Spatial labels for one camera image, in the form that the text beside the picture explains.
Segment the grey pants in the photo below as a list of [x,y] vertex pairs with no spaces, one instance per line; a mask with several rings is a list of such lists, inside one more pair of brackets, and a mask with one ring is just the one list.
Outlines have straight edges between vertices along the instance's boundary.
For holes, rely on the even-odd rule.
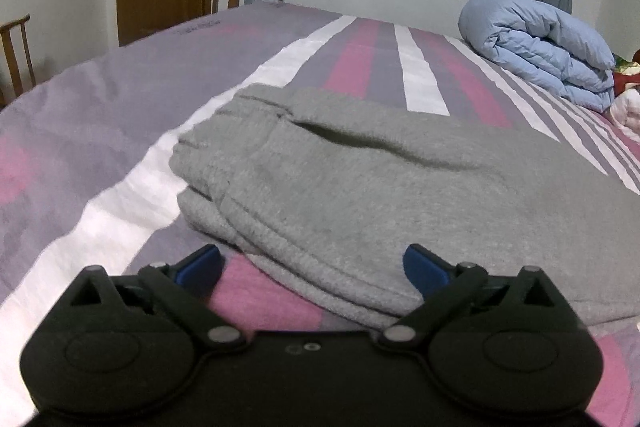
[[169,165],[193,228],[372,329],[420,305],[411,244],[497,275],[537,265],[597,331],[639,315],[638,196],[534,130],[256,84],[181,135]]

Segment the pink white folded blanket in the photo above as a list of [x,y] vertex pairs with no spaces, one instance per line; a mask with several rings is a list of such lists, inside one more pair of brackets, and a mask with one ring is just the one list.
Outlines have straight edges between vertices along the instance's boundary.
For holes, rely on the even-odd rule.
[[640,93],[633,87],[620,94],[606,111],[611,124],[627,138],[640,142]]

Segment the light blue folded duvet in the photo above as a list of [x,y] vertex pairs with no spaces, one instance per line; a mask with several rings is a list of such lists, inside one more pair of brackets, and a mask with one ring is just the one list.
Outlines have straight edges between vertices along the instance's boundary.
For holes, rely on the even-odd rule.
[[469,46],[508,72],[576,105],[605,112],[615,58],[589,25],[538,0],[470,0],[458,28]]

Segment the red folded cloth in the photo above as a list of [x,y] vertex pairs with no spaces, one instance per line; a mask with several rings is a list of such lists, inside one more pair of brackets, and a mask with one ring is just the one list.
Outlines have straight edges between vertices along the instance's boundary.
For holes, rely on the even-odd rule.
[[614,96],[617,98],[623,92],[634,89],[640,83],[640,50],[634,52],[631,61],[625,60],[623,57],[616,55],[614,77]]

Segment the wooden chair at left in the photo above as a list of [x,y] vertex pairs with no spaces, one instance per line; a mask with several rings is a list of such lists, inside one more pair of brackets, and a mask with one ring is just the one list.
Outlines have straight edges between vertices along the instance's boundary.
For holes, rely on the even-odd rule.
[[[1,26],[1,45],[6,67],[9,71],[11,86],[13,89],[13,98],[19,98],[25,92],[37,86],[34,64],[32,64],[32,54],[30,54],[27,30],[27,23],[30,21],[30,15],[11,20]],[[24,63],[26,67],[27,80],[23,79],[23,69],[18,64],[18,57],[13,39],[15,31],[20,32]]]

